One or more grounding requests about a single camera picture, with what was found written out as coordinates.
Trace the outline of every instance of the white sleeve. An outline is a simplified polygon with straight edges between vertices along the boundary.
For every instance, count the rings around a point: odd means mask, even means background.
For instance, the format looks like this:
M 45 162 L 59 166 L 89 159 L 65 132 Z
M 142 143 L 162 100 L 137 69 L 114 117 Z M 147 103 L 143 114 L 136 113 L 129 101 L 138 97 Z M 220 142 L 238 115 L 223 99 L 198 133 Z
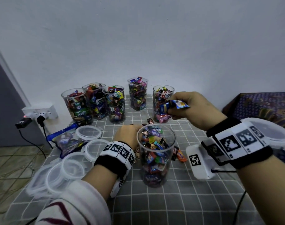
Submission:
M 101 194 L 85 181 L 77 180 L 38 216 L 36 225 L 110 225 L 111 217 Z

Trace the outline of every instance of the person's left hand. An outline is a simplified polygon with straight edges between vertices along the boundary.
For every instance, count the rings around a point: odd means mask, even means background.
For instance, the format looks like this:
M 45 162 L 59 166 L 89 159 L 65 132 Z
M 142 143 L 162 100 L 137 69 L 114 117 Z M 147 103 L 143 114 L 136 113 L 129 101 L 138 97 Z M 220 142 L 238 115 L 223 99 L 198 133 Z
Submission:
M 123 125 L 117 130 L 114 140 L 129 144 L 134 151 L 138 146 L 136 135 L 141 127 L 142 125 Z

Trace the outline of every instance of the floor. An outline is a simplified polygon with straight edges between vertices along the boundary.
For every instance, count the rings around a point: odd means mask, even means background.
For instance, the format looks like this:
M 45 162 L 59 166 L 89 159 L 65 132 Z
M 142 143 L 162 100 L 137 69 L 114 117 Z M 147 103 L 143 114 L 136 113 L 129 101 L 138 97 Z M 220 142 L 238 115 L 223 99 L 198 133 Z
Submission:
M 43 148 L 48 155 L 49 149 Z M 3 217 L 20 190 L 30 181 L 45 158 L 35 146 L 0 147 L 0 225 L 23 225 L 25 222 L 4 222 Z

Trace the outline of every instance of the gray door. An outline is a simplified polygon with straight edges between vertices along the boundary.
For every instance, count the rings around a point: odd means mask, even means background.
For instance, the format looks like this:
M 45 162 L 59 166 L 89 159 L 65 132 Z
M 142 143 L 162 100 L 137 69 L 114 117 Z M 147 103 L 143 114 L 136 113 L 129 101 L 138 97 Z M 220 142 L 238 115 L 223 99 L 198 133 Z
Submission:
M 24 141 L 15 127 L 23 118 L 24 102 L 0 65 L 0 147 L 30 145 Z M 35 122 L 21 132 L 27 140 L 37 145 L 45 144 L 45 138 Z

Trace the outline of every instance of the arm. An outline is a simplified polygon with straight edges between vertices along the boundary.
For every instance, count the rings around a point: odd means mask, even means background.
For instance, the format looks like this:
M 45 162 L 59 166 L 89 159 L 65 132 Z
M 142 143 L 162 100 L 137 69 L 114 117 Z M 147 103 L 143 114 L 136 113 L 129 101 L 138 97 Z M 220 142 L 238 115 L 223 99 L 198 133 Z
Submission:
M 174 115 L 173 119 L 187 118 L 202 130 L 212 131 L 213 127 L 227 118 L 197 92 L 177 92 L 171 98 L 175 99 L 185 101 L 190 108 L 169 109 L 168 113 Z M 285 164 L 270 156 L 262 162 L 238 169 L 237 173 L 265 223 L 285 225 Z
M 114 140 L 135 149 L 138 145 L 136 134 L 140 128 L 139 125 L 122 126 Z M 36 224 L 111 224 L 106 200 L 117 176 L 104 166 L 94 166 L 82 180 L 72 182 L 59 199 L 52 201 L 39 214 Z

